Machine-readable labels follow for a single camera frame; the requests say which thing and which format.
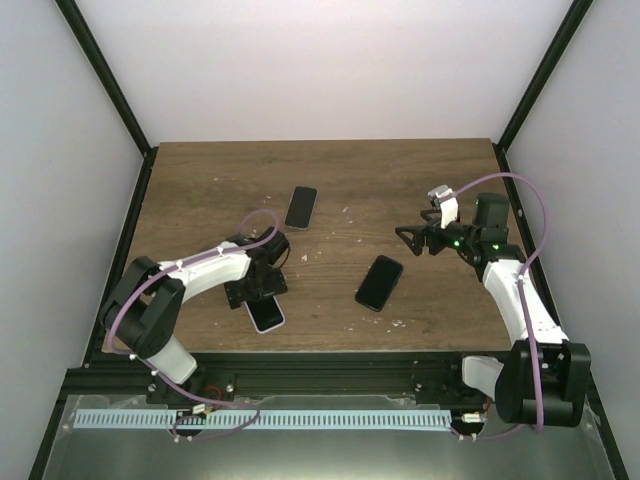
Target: white wall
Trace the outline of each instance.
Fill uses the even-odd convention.
[[[150,142],[491,137],[570,0],[78,0]]]
[[[640,478],[640,3],[594,2],[509,154],[553,213],[543,265]],[[520,189],[531,218],[539,211]],[[540,232],[540,218],[533,217]]]
[[[0,1],[0,478],[79,365],[141,163],[53,1]]]

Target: wooden tabletop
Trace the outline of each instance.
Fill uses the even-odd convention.
[[[175,334],[192,351],[508,349],[506,329],[473,269],[453,251],[415,257],[394,234],[420,224],[427,191],[459,188],[497,171],[486,139],[164,143],[142,206],[130,258],[175,260],[219,244],[245,215],[284,218],[296,185],[318,189],[308,230],[285,227],[292,252],[278,297],[284,326],[256,333],[222,286],[187,302]],[[492,180],[459,201],[470,221],[475,193],[504,193]],[[511,241],[519,243],[510,219]],[[261,232],[269,217],[249,225]],[[378,255],[404,265],[387,305],[354,301]]]

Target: robotic arm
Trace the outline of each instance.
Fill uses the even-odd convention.
[[[396,228],[414,255],[428,247],[430,255],[445,248],[457,251],[474,268],[495,300],[505,322],[511,351],[502,364],[493,357],[468,356],[462,380],[494,399],[500,418],[508,423],[536,423],[531,354],[517,280],[525,261],[520,247],[507,242],[507,197],[481,193],[471,224],[460,223],[452,190],[443,185],[429,192],[432,209],[420,212],[426,225]],[[587,347],[571,343],[545,309],[528,272],[524,293],[538,342],[543,387],[544,424],[577,426],[582,417],[591,357]]]
[[[273,227],[252,240],[241,235],[222,242],[217,250],[248,245],[266,239]],[[177,265],[179,268],[145,292],[146,298],[137,299],[126,312],[117,338],[141,359],[146,360],[172,382],[184,384],[197,368],[195,359],[173,335],[182,304],[194,296],[224,284],[231,308],[245,301],[257,302],[287,291],[284,277],[273,265],[289,248],[283,233],[276,235],[258,248],[189,262],[194,257],[176,261],[153,262],[147,257],[135,259],[104,303],[98,318],[108,330],[127,299],[150,276]]]

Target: black smartphone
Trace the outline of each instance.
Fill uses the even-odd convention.
[[[311,187],[296,187],[293,189],[291,201],[284,224],[287,227],[305,230],[309,228],[311,214],[316,205],[318,190]]]
[[[389,299],[402,274],[402,265],[392,258],[380,255],[356,293],[356,302],[379,312]]]
[[[284,324],[284,314],[276,297],[257,302],[245,302],[249,317],[258,333],[267,333]]]

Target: black metal frame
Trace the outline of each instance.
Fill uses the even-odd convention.
[[[73,33],[100,78],[115,108],[125,123],[143,157],[138,181],[109,272],[102,302],[122,276],[133,239],[157,147],[151,148],[127,100],[111,72],[98,44],[74,0],[56,0]],[[508,172],[506,152],[536,99],[549,79],[562,53],[569,44],[592,0],[574,0],[524,96],[494,150],[501,171]],[[523,239],[530,255],[535,243],[512,179],[505,186]],[[532,275],[542,301],[558,321],[542,266],[532,265]],[[96,322],[84,356],[84,368],[70,369],[54,406],[43,442],[30,478],[44,474],[49,453],[69,395],[140,395],[147,394],[152,381],[149,371],[138,362],[102,352],[104,330]],[[415,395],[422,404],[438,404],[442,408],[465,410],[480,408],[484,398],[471,389],[461,387],[459,366],[462,355],[472,352],[405,352],[405,353],[270,353],[270,354],[195,354],[199,364],[209,371],[235,375],[238,395],[273,394],[384,394]],[[482,352],[506,358],[507,352]],[[617,478],[628,478],[609,427],[593,379],[588,393],[591,408],[600,417],[599,430]]]

